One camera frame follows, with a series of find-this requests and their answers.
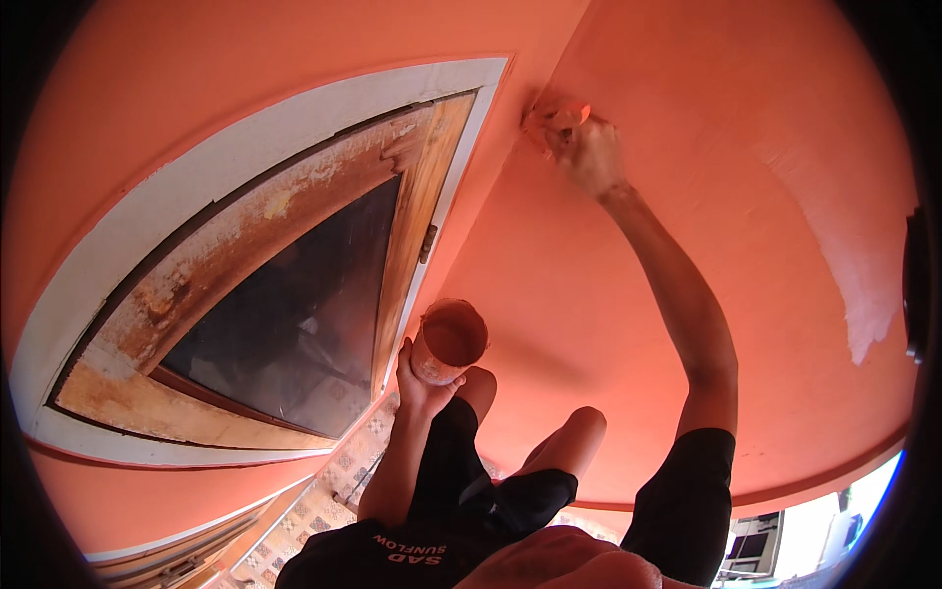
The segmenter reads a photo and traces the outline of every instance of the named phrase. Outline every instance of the paint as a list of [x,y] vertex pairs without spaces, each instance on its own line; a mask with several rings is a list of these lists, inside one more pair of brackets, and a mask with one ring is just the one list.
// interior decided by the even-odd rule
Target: paint
[[413,345],[413,373],[429,384],[448,384],[486,349],[487,325],[471,303],[442,299],[422,316]]

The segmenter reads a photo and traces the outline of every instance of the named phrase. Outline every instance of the black shorts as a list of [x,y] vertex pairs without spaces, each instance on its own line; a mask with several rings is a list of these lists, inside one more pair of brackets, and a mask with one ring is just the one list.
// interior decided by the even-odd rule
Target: black shorts
[[726,430],[681,435],[658,472],[638,491],[622,548],[671,579],[708,587],[726,549],[735,448],[736,439]]
[[494,486],[475,449],[478,418],[460,397],[431,422],[410,521],[479,520],[493,532],[536,532],[576,499],[578,479],[555,468],[511,476]]

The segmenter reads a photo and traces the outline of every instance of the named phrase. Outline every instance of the orange wall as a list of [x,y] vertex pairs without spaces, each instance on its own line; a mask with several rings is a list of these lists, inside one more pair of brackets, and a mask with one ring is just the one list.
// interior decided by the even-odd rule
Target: orange wall
[[[36,105],[10,187],[0,270],[8,366],[26,318],[68,252],[124,193],[164,163],[248,114],[338,79],[431,61],[505,56],[510,64],[420,301],[433,298],[516,137],[522,104],[552,74],[587,5],[588,0],[96,4]],[[133,546],[192,528],[321,463],[146,471],[37,455],[53,502],[84,551]]]
[[[596,0],[551,85],[619,126],[629,178],[723,305],[740,365],[739,512],[876,467],[867,458],[899,439],[915,378],[900,284],[916,196],[895,109],[842,15],[791,0]],[[609,430],[578,498],[630,507],[687,388],[604,211],[519,141],[440,294],[491,330],[482,455],[513,471],[595,405]]]

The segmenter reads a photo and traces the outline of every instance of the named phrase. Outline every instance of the leg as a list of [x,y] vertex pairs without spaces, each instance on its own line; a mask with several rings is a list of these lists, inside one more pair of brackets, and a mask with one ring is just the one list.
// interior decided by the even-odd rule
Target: leg
[[530,453],[524,465],[512,476],[557,468],[581,479],[602,445],[605,428],[605,416],[598,409],[576,409],[561,428]]
[[497,395],[497,378],[490,370],[473,366],[464,372],[467,382],[458,389],[455,397],[461,397],[474,409],[478,425],[484,421]]

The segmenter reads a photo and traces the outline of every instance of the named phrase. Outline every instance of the skin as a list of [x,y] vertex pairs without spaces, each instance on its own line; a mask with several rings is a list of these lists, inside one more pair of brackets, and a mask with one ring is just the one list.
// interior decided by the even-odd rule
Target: skin
[[[571,117],[559,116],[558,109],[544,108],[543,113],[544,137],[561,171],[586,198],[609,213],[641,261],[654,292],[690,387],[676,437],[700,428],[720,428],[735,435],[739,365],[723,311],[700,271],[628,182],[617,129],[594,116],[576,124]],[[477,384],[466,392],[461,386],[423,384],[409,369],[411,350],[407,339],[397,371],[402,409],[390,450],[360,503],[361,517],[376,517],[386,525],[405,521],[431,418],[457,391],[474,400],[469,402],[480,423],[496,392],[495,381],[492,389],[490,379],[480,374],[474,378],[487,386]],[[516,474],[558,467],[579,477],[604,434],[605,418],[592,407],[580,408],[534,449]],[[674,589],[693,585],[665,578],[637,554],[568,526],[539,530],[499,550],[458,585],[462,589],[587,586]]]

